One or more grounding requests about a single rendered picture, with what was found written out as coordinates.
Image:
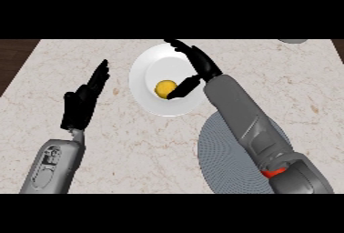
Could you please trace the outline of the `yellow lemon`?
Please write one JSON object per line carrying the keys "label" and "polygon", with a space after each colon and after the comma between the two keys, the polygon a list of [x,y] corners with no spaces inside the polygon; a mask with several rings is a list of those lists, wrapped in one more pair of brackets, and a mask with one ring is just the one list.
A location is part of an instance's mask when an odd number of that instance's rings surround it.
{"label": "yellow lemon", "polygon": [[155,93],[161,98],[167,98],[170,92],[176,89],[177,84],[171,80],[161,80],[156,83]]}

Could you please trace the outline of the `white round plate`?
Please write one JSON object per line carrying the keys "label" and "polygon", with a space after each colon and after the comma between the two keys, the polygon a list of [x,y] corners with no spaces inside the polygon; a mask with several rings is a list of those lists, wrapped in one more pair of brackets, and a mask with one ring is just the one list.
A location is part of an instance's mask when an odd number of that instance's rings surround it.
{"label": "white round plate", "polygon": [[196,71],[183,53],[176,52],[170,44],[152,46],[137,57],[128,72],[131,95],[142,108],[162,117],[176,117],[189,113],[205,99],[204,81],[186,97],[167,100],[156,95],[156,83],[171,80],[180,84]]}

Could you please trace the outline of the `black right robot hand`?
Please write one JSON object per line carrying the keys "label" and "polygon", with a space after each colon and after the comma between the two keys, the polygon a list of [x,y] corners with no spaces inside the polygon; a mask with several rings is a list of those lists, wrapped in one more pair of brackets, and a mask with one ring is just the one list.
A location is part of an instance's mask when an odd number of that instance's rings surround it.
{"label": "black right robot hand", "polygon": [[196,74],[183,80],[167,95],[167,99],[171,100],[177,97],[184,97],[199,85],[201,80],[208,82],[215,76],[220,76],[223,72],[210,56],[196,46],[187,46],[177,39],[165,39],[165,42],[171,45],[176,52],[181,52],[187,56],[187,61],[196,71]]}

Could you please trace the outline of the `grey round placemat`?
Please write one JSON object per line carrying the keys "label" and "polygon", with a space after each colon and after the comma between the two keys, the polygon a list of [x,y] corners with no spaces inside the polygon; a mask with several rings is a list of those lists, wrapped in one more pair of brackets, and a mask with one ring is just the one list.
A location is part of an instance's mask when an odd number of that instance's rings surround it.
{"label": "grey round placemat", "polygon": [[267,178],[236,142],[218,112],[202,125],[198,159],[207,185],[215,194],[273,194]]}

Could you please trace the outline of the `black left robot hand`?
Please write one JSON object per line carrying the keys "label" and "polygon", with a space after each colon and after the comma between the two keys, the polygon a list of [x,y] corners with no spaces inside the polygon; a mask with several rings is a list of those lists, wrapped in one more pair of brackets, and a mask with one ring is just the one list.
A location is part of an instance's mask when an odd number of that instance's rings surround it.
{"label": "black left robot hand", "polygon": [[62,129],[84,130],[87,128],[94,113],[97,97],[109,77],[108,60],[103,60],[93,72],[88,82],[78,87],[75,92],[65,93]]}

